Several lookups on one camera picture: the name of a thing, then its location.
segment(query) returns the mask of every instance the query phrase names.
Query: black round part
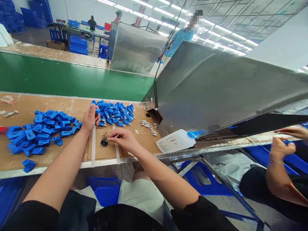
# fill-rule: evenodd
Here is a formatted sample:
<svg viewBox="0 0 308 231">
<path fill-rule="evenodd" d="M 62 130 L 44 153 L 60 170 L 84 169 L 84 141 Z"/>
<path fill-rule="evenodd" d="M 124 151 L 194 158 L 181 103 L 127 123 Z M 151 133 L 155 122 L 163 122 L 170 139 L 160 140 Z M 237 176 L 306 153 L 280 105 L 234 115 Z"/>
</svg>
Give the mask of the black round part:
<svg viewBox="0 0 308 231">
<path fill-rule="evenodd" d="M 108 141 L 104 139 L 100 142 L 100 144 L 105 147 L 108 145 Z"/>
</svg>

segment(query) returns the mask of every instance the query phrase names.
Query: blue shirt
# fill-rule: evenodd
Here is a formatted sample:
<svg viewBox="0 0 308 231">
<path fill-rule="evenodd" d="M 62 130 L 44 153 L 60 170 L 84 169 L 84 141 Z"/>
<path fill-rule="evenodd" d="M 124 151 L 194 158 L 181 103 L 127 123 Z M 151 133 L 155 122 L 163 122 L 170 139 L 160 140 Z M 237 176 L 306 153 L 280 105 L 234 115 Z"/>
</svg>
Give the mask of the blue shirt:
<svg viewBox="0 0 308 231">
<path fill-rule="evenodd" d="M 193 30 L 186 30 L 185 28 L 180 29 L 173 37 L 173 43 L 169 50 L 165 53 L 165 56 L 172 57 L 176 50 L 181 45 L 182 41 L 191 41 L 193 38 Z"/>
</svg>

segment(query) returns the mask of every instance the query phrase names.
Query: green conveyor belt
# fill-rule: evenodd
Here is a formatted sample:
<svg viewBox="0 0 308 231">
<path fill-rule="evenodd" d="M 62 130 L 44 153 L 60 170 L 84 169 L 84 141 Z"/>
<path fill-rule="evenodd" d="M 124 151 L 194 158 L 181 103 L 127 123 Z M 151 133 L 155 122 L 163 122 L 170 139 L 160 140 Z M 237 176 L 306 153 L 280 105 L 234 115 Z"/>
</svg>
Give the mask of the green conveyor belt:
<svg viewBox="0 0 308 231">
<path fill-rule="evenodd" d="M 154 78 L 0 52 L 0 91 L 141 101 Z"/>
</svg>

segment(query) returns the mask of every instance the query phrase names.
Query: black shirt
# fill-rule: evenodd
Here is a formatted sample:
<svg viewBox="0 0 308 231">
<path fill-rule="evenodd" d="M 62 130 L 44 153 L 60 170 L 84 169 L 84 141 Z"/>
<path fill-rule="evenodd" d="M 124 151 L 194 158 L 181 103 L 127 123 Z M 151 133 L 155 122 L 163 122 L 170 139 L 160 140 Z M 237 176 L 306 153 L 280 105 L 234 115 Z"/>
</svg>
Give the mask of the black shirt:
<svg viewBox="0 0 308 231">
<path fill-rule="evenodd" d="M 88 23 L 90 24 L 90 30 L 95 30 L 96 22 L 94 19 L 90 19 Z"/>
<path fill-rule="evenodd" d="M 295 188 L 308 198 L 308 176 L 289 175 L 289 177 Z M 272 207 L 296 223 L 308 224 L 308 207 L 285 201 L 270 192 L 266 182 L 266 169 L 251 168 L 243 175 L 239 189 L 244 197 Z"/>
<path fill-rule="evenodd" d="M 210 230 L 238 231 L 210 201 L 200 196 L 199 200 L 187 205 L 184 210 L 171 210 L 173 221 L 180 231 Z M 1 229 L 5 230 L 59 230 L 59 213 L 56 209 L 38 201 L 22 203 Z M 150 231 L 164 230 L 147 213 L 123 204 L 108 206 L 87 219 L 87 230 Z"/>
</svg>

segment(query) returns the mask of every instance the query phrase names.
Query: cardboard box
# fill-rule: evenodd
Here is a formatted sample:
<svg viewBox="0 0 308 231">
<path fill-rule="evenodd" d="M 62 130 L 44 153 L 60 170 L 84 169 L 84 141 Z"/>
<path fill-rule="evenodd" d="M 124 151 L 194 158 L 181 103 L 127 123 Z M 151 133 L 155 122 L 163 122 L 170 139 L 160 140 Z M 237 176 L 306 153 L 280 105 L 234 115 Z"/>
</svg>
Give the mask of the cardboard box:
<svg viewBox="0 0 308 231">
<path fill-rule="evenodd" d="M 57 50 L 66 50 L 65 44 L 63 42 L 56 42 L 54 40 L 46 41 L 47 47 Z"/>
</svg>

